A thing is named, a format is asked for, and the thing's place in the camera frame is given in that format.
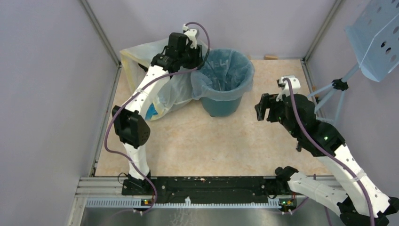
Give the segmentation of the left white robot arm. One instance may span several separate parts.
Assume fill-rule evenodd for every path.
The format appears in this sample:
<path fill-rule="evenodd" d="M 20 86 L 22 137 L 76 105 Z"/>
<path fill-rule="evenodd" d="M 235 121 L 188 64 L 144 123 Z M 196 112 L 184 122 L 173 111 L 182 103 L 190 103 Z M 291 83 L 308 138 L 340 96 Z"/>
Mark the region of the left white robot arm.
<path fill-rule="evenodd" d="M 145 121 L 147 111 L 172 78 L 203 66 L 202 45 L 197 38 L 198 30 L 192 28 L 171 33 L 162 51 L 151 58 L 132 96 L 122 106 L 116 105 L 112 110 L 113 127 L 126 149 L 124 156 L 130 164 L 128 178 L 133 181 L 133 189 L 139 194 L 146 194 L 151 188 L 145 151 L 151 133 Z"/>

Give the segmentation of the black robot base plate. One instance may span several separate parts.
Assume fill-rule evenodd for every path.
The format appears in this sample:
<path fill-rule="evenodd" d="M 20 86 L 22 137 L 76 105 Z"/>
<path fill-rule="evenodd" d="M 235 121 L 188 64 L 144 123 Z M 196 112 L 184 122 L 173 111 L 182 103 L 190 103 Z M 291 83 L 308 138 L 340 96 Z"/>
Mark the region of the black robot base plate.
<path fill-rule="evenodd" d="M 128 177 L 124 196 L 149 196 L 156 203 L 194 204 L 266 203 L 278 195 L 292 195 L 288 185 L 275 177 L 151 177 L 149 181 Z"/>

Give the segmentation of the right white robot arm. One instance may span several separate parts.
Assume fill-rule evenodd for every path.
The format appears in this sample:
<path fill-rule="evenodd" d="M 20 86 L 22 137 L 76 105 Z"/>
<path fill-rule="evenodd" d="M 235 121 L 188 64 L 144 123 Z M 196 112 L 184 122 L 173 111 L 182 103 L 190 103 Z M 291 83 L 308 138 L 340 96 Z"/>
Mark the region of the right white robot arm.
<path fill-rule="evenodd" d="M 280 123 L 297 140 L 297 150 L 307 150 L 325 165 L 342 190 L 290 166 L 275 169 L 277 190 L 306 195 L 333 211 L 347 226 L 388 225 L 387 216 L 399 210 L 398 198 L 378 189 L 355 161 L 343 136 L 332 124 L 318 120 L 314 108 L 314 103 L 301 94 L 277 100 L 277 95 L 266 93 L 255 105 L 259 121 Z"/>

